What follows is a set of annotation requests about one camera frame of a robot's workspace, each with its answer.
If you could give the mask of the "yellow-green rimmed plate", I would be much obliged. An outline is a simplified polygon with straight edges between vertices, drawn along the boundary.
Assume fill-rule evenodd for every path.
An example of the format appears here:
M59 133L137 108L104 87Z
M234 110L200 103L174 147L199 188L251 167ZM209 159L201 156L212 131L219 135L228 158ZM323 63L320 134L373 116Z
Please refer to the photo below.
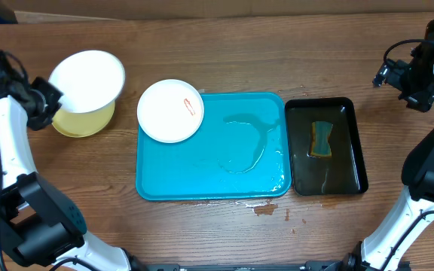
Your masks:
M115 112L115 102L105 107L87 113L70 113L60 109L53 117L53 127L59 133L72 137L83 138L96 134L104 129Z

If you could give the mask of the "green yellow sponge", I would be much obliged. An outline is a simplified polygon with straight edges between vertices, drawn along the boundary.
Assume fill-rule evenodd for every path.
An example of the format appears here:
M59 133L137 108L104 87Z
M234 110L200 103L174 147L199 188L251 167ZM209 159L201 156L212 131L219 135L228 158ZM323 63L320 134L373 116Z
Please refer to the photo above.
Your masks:
M332 156L329 143L333 124L326 121L314 121L311 124L311 143L309 155L311 157L327 158Z

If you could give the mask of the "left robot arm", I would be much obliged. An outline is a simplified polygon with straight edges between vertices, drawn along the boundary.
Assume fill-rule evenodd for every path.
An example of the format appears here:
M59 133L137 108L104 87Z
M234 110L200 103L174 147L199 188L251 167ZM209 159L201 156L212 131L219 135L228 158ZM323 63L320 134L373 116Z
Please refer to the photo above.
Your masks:
M0 50L0 269L145 270L137 257L87 229L73 201L35 167L27 131L51 124L62 93L41 77L30 81L14 55Z

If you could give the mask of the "white plate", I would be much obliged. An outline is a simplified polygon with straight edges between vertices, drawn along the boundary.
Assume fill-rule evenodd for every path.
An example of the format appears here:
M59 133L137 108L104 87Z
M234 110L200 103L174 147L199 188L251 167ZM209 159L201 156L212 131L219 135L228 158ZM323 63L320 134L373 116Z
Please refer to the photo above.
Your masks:
M162 143L189 139L199 129L205 114L203 99L189 83L166 79L144 91L137 106L142 131Z
M86 50L64 59L52 71L49 82L63 96L63 110L83 114L99 110L121 94L125 84L122 62L111 53Z

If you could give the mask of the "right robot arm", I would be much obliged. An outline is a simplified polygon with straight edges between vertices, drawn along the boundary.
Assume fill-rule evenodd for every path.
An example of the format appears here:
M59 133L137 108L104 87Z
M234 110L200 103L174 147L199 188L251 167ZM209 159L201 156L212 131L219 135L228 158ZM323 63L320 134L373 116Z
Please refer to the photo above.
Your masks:
M373 84L400 91L408 108L427 112L434 102L434 20L411 51L411 61L384 58ZM434 221L434 129L407 156L401 174L404 185L380 226L353 252L329 265L330 270L405 270L401 261L419 235Z

